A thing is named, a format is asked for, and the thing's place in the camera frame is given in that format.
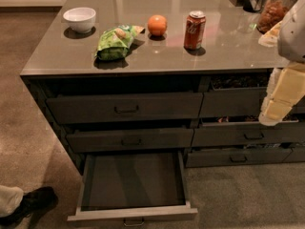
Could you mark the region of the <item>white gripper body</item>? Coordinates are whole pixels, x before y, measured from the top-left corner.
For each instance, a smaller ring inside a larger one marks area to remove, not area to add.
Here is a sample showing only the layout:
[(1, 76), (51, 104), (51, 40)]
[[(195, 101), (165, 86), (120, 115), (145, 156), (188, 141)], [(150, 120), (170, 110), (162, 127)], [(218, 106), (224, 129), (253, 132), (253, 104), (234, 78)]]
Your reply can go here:
[(260, 36), (258, 44), (264, 47), (275, 47), (282, 22), (275, 24), (270, 30)]

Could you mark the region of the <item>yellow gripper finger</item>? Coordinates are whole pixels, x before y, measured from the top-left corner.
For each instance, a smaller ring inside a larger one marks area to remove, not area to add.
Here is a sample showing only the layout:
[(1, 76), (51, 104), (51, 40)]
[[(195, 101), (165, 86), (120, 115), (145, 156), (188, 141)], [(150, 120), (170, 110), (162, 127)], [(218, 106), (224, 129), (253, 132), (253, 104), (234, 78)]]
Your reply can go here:
[(271, 95), (273, 102), (293, 107), (305, 95), (305, 64), (290, 62), (284, 68)]
[(280, 69), (273, 69), (266, 89), (266, 96), (263, 99), (260, 108), (258, 121), (265, 126), (274, 126), (281, 122), (283, 118), (292, 109), (286, 103), (281, 103), (272, 99), (272, 93), (275, 90), (277, 81), (281, 75)]

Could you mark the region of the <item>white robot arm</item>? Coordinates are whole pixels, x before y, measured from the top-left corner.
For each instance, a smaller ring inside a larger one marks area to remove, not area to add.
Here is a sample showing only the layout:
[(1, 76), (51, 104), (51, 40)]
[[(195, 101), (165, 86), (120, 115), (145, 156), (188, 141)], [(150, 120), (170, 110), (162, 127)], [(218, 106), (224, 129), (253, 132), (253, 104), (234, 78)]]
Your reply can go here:
[(282, 70), (273, 69), (260, 108), (259, 122), (274, 126), (305, 96), (305, 0), (297, 0), (258, 43), (277, 46), (278, 54), (289, 60)]

